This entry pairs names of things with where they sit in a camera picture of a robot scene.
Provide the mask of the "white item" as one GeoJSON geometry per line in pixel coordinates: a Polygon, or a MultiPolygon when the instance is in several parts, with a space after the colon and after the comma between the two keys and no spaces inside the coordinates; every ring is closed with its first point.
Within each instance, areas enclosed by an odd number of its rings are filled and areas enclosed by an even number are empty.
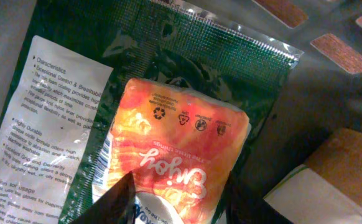
{"type": "Polygon", "coordinates": [[[264,200],[292,223],[362,223],[362,207],[305,165],[289,172],[264,200]]]}

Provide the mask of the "green glove package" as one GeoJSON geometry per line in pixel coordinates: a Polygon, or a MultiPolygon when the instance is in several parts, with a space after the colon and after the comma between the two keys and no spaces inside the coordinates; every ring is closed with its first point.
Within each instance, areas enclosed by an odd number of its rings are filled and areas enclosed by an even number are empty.
{"type": "Polygon", "coordinates": [[[185,1],[38,1],[0,117],[0,223],[71,223],[96,202],[98,156],[133,78],[243,110],[237,176],[301,55],[185,1]]]}

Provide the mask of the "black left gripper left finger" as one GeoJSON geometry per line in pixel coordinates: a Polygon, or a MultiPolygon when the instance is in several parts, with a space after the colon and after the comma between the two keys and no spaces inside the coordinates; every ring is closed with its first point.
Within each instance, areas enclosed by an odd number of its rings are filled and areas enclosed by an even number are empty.
{"type": "Polygon", "coordinates": [[[133,173],[127,173],[71,224],[133,224],[136,188],[133,173]]]}

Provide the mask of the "orange tissue pack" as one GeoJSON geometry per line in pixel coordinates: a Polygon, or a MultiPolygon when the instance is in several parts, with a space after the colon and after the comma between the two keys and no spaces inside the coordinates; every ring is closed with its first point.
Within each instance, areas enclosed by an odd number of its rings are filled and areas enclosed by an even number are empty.
{"type": "Polygon", "coordinates": [[[130,79],[98,156],[92,198],[132,173],[138,223],[210,223],[251,125],[195,90],[130,79]]]}

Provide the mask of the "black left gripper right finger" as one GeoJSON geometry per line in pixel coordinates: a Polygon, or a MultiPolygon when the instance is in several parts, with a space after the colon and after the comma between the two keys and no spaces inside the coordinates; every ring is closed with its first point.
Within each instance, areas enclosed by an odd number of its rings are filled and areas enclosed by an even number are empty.
{"type": "Polygon", "coordinates": [[[234,174],[226,183],[226,220],[230,224],[292,224],[234,174]]]}

